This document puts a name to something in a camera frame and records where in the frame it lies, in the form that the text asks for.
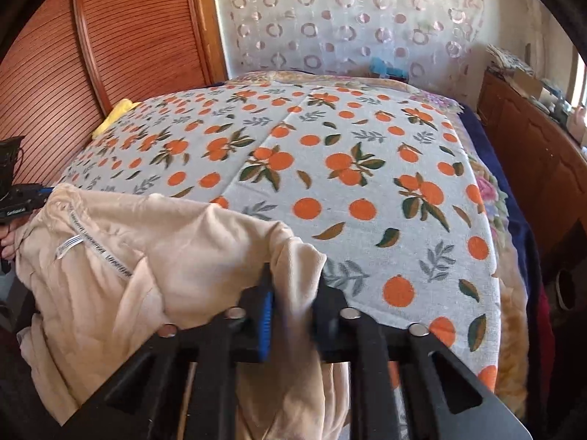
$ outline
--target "wooden dresser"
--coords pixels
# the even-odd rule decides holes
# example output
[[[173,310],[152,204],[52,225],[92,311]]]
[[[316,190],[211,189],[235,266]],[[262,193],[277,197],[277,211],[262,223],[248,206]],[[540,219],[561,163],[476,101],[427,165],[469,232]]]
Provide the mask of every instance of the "wooden dresser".
[[[581,248],[583,253],[573,257],[584,256],[587,247],[574,246],[576,237],[571,236],[578,226],[587,230],[587,161],[578,145],[489,72],[477,112],[532,228],[543,264],[546,257],[561,252],[561,244],[568,245],[566,250]]]

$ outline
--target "cardboard box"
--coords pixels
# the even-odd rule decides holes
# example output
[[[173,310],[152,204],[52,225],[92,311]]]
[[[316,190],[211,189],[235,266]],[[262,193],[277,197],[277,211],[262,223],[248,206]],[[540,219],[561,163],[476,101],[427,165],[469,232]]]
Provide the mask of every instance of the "cardboard box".
[[[513,81],[528,96],[533,96],[536,99],[540,98],[540,95],[542,94],[542,81],[539,79],[529,76],[521,69],[516,69],[514,71]]]

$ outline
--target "metal screw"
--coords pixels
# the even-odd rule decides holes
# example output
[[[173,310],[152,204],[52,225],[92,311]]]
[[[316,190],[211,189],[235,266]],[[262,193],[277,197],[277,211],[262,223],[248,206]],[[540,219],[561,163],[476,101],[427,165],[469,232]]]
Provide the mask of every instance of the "metal screw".
[[[408,330],[411,335],[416,336],[416,337],[426,336],[427,334],[430,333],[430,331],[428,331],[428,328],[425,325],[419,324],[419,323],[415,323],[415,324],[411,325],[408,328]]]
[[[164,324],[158,330],[159,337],[174,337],[177,334],[177,326],[174,324]]]
[[[358,319],[361,317],[361,313],[359,313],[354,307],[345,307],[344,309],[341,309],[340,315],[344,319]]]
[[[224,313],[224,316],[227,317],[228,319],[242,319],[246,315],[247,315],[247,312],[242,307],[238,307],[238,306],[233,306],[231,308],[228,308]]]

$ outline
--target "navy blue fabric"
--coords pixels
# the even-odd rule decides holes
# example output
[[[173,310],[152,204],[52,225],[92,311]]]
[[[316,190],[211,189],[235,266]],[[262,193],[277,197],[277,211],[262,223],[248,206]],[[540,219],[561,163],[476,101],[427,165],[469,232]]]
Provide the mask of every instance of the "navy blue fabric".
[[[510,184],[504,174],[501,164],[495,155],[491,142],[477,116],[467,105],[462,105],[464,112],[460,118],[467,130],[479,158],[497,179],[501,191],[508,197],[506,206],[509,213],[508,229],[512,235],[513,244],[518,252],[518,266],[526,290],[528,292],[528,400],[526,403],[526,426],[535,439],[542,438],[544,431],[544,406],[541,403],[540,377],[540,339],[538,332],[538,300],[542,275],[540,272],[540,257],[536,248],[536,241],[530,227],[520,210]]]

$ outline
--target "orange print bed sheet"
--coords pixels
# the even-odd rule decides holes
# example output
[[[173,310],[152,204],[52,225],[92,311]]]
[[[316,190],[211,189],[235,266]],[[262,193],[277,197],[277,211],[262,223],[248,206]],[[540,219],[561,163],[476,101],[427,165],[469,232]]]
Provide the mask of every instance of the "orange print bed sheet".
[[[500,288],[488,217],[445,115],[454,101],[409,88],[254,73],[156,97],[62,180],[283,220],[328,256],[327,282],[350,305],[391,326],[424,323],[492,388]]]

